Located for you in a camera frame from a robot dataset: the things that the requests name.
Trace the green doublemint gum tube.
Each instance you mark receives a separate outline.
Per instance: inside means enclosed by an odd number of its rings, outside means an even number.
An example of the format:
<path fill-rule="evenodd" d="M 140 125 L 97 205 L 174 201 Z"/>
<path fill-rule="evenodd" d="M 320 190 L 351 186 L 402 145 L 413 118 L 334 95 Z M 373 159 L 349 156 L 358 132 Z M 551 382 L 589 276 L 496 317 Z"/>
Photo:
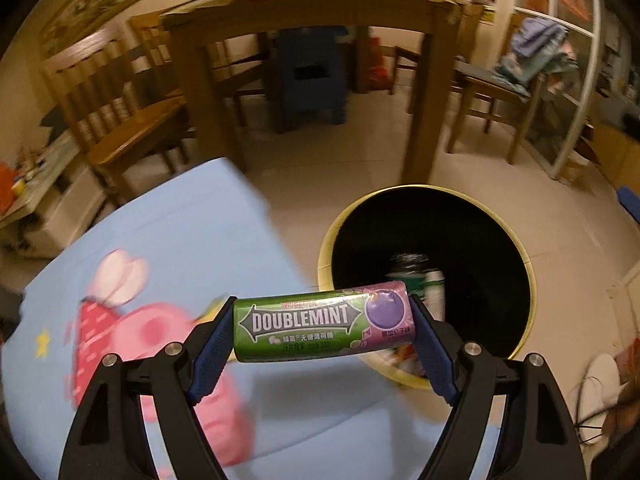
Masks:
<path fill-rule="evenodd" d="M 240 362 L 334 358 L 410 344 L 416 336 L 404 283 L 240 299 L 233 351 Z"/>

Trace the clear plastic water bottle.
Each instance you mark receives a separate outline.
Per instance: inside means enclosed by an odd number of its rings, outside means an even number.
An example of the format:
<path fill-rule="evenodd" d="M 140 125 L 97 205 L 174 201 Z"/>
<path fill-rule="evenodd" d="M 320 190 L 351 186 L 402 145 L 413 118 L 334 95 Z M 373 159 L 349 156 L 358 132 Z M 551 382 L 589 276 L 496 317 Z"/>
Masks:
<path fill-rule="evenodd" d="M 426 255 L 395 256 L 388 276 L 393 280 L 402 281 L 409 294 L 418 295 L 436 321 L 445 321 L 444 274 Z"/>

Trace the black round trash bin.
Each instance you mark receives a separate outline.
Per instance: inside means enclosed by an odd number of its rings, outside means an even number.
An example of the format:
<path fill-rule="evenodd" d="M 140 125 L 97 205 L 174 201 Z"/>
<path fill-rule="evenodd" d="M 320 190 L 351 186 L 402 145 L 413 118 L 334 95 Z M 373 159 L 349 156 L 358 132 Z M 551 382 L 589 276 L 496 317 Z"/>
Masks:
<path fill-rule="evenodd" d="M 413 344 L 365 353 L 382 376 L 446 400 L 457 393 L 455 351 L 435 336 L 437 322 L 497 358 L 512 358 L 535 322 L 537 287 L 523 243 L 498 214 L 463 193 L 397 185 L 350 204 L 324 236 L 323 290 L 400 281 L 430 312 Z"/>

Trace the blue cartoon tablecloth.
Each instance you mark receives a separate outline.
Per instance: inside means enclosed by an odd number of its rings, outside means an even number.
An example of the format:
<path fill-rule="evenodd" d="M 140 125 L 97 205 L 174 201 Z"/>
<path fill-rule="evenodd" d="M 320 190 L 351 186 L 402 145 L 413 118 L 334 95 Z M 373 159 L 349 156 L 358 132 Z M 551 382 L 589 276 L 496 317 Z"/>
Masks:
<path fill-rule="evenodd" d="M 76 405 L 107 353 L 152 356 L 217 301 L 306 292 L 265 201 L 230 162 L 198 166 L 116 210 L 26 288 L 1 351 L 13 440 L 58 475 Z M 447 405 L 356 356 L 224 371 L 198 418 L 232 479 L 414 479 Z"/>

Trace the white coffee table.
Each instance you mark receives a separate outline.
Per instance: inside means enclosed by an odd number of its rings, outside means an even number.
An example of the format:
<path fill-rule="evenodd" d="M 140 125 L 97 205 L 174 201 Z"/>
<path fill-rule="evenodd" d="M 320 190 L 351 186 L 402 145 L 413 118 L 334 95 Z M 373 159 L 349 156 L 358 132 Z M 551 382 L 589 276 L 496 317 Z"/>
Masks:
<path fill-rule="evenodd" d="M 75 140 L 64 132 L 1 218 L 1 246 L 25 258 L 53 259 L 88 230 L 105 201 Z"/>

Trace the orange plastic bag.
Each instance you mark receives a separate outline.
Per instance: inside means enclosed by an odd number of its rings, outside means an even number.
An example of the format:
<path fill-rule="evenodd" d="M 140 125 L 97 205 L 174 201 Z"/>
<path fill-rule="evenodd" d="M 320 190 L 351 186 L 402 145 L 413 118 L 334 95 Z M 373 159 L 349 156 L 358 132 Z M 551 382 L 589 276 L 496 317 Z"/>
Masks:
<path fill-rule="evenodd" d="M 0 162 L 0 214 L 3 216 L 11 208 L 15 196 L 12 191 L 17 172 L 4 162 Z"/>

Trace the front wooden chair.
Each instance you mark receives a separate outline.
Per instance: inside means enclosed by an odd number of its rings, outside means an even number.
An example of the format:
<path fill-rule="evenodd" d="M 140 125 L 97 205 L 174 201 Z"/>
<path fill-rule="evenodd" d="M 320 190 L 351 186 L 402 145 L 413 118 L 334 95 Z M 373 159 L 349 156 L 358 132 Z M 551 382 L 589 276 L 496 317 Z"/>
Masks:
<path fill-rule="evenodd" d="M 186 100 L 145 99 L 119 25 L 106 25 L 50 56 L 43 73 L 80 154 L 115 206 L 137 197 L 125 172 L 140 160 L 158 155 L 175 174 L 168 152 L 189 159 L 183 141 L 195 131 Z"/>

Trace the wooden chair with clothes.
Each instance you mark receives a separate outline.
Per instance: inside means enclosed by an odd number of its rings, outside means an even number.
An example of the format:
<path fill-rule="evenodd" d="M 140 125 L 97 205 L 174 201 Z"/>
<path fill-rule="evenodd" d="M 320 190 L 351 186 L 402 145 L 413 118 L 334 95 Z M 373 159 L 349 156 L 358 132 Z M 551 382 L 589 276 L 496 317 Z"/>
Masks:
<path fill-rule="evenodd" d="M 526 18 L 540 18 L 540 16 L 528 15 L 523 11 L 516 11 L 512 14 L 503 40 L 501 56 L 506 54 L 512 35 Z M 507 162 L 514 162 L 518 146 L 521 140 L 526 137 L 533 122 L 541 96 L 544 76 L 540 75 L 529 94 L 522 96 L 521 93 L 512 90 L 506 84 L 495 80 L 492 69 L 485 70 L 473 64 L 457 62 L 456 66 L 454 66 L 454 82 L 457 84 L 456 89 L 461 93 L 461 101 L 458 114 L 451 128 L 446 151 L 450 153 L 454 150 L 454 144 L 460 133 L 462 133 L 465 118 L 473 116 L 484 118 L 488 124 L 500 122 L 500 124 L 507 124 L 516 128 L 514 140 L 510 145 L 509 153 L 506 155 Z M 522 119 L 516 122 L 510 117 L 495 114 L 494 108 L 498 101 L 519 107 L 522 111 Z"/>

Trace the blue clothes pile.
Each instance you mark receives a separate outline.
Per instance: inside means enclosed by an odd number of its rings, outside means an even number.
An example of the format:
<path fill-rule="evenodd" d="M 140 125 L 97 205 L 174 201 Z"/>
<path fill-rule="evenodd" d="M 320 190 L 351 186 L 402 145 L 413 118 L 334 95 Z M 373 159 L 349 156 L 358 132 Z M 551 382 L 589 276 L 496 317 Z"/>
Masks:
<path fill-rule="evenodd" d="M 578 63 L 568 29 L 548 18 L 526 18 L 492 73 L 522 96 L 529 94 L 540 75 L 547 84 L 545 96 L 570 90 L 578 81 Z"/>

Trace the far wooden chair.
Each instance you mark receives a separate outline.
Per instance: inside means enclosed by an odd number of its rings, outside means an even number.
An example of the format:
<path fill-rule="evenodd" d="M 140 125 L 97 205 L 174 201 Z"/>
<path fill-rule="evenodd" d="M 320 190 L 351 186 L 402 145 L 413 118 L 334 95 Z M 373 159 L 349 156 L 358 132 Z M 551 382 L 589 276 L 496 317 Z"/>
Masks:
<path fill-rule="evenodd" d="M 485 5 L 480 0 L 471 0 L 465 3 L 463 7 L 456 45 L 456 60 L 459 63 L 469 64 L 469 62 L 471 62 L 472 54 L 476 46 L 476 32 L 478 26 L 480 26 L 480 19 L 484 12 Z M 383 52 L 393 55 L 392 74 L 390 75 L 390 82 L 388 83 L 388 94 L 392 96 L 394 94 L 398 72 L 400 70 L 412 70 L 415 72 L 418 69 L 421 55 L 419 52 L 398 46 L 393 47 L 393 49 L 384 47 Z"/>

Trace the blue plastic stool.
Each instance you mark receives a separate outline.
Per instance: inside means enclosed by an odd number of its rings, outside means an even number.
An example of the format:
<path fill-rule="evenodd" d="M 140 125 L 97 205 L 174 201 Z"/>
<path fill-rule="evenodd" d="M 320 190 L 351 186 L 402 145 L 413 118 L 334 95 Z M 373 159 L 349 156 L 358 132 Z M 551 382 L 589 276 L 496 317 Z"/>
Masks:
<path fill-rule="evenodd" d="M 281 129 L 291 131 L 307 115 L 326 113 L 346 122 L 345 26 L 281 29 L 276 38 Z"/>

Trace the wooden dining table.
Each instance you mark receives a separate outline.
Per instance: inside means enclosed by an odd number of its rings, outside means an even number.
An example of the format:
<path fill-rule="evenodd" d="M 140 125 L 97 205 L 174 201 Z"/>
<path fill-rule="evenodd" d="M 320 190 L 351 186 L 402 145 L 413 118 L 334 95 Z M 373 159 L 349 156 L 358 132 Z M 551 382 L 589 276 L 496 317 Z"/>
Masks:
<path fill-rule="evenodd" d="M 247 35 L 257 38 L 273 125 L 284 130 L 312 110 L 326 110 L 334 122 L 344 122 L 347 49 L 338 42 L 342 32 L 356 29 L 361 82 L 369 79 L 369 27 L 418 32 L 416 106 L 400 177 L 410 184 L 426 182 L 432 172 L 467 1 L 192 0 L 165 11 L 160 22 L 169 35 L 202 156 L 228 158 L 239 169 L 245 169 L 246 160 L 226 102 L 242 81 L 215 75 L 209 46 Z"/>

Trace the horse painting gold frame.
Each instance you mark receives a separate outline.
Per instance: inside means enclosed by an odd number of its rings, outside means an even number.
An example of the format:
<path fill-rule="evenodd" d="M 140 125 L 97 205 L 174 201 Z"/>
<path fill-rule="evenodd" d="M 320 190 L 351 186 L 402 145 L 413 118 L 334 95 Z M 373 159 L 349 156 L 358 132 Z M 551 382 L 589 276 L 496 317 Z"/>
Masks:
<path fill-rule="evenodd" d="M 115 15 L 140 0 L 66 0 L 39 34 L 44 58 L 87 37 Z"/>

